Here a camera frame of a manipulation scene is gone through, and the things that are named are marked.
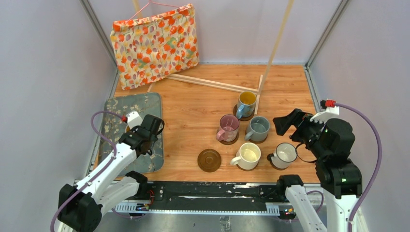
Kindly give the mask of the white grey mug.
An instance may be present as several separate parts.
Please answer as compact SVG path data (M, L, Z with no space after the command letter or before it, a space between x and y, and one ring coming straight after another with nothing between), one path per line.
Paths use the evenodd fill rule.
M267 160L278 170L287 169L296 158L296 148L290 143L279 144L273 153L267 155Z

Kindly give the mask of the blue mug yellow inside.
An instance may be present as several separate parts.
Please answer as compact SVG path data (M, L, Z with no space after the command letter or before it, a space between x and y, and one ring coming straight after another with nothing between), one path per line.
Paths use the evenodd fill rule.
M250 91L240 93L237 103L236 118L248 117L255 110L257 96Z

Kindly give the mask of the cream mug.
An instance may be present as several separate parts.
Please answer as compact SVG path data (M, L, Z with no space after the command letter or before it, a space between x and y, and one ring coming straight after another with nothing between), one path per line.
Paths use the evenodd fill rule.
M251 169L258 165L260 158L261 150L256 144L244 143L238 149L235 157L231 159L230 165Z

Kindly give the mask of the pink mug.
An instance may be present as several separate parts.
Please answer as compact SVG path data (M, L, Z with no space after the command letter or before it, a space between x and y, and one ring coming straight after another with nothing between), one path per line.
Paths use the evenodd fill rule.
M240 122L236 116L226 114L220 119L219 129L216 133L216 140L232 141L238 134Z

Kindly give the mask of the small dark brown coaster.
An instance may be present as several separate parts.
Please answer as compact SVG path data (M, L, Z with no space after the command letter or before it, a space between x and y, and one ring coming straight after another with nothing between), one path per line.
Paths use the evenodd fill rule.
M277 166L275 166L275 165L273 164L273 162L272 162L272 161L269 161L269 163L270 163L270 165L271 165L274 169L276 169L276 170L280 170L280 171L282 171L282 170L287 169L287 168L278 168Z

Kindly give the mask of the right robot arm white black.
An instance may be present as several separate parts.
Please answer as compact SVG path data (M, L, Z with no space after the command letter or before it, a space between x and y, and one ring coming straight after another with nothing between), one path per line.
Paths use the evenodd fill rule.
M315 116L294 109L287 116L273 118L277 135L283 136L291 127L293 142L303 143L316 158L315 170L323 188L329 222L324 226L308 199L304 183L297 174L281 175L276 195L290 202L306 232L345 232L348 214L362 195L362 174L349 159L355 141L352 126L345 120L316 120Z

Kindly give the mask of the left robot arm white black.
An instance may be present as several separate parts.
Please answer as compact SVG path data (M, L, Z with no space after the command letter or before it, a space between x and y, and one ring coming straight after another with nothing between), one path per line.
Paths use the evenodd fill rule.
M50 223L50 231L60 221L77 232L93 232L102 217L123 200L137 200L154 194L148 189L147 177L136 171L128 172L119 182L112 184L120 172L141 155L152 155L152 147L165 128L163 119L150 114L141 117L136 111L120 116L129 131L114 143L95 132L113 148L112 152L90 174L75 185L64 185L59 191L58 209Z

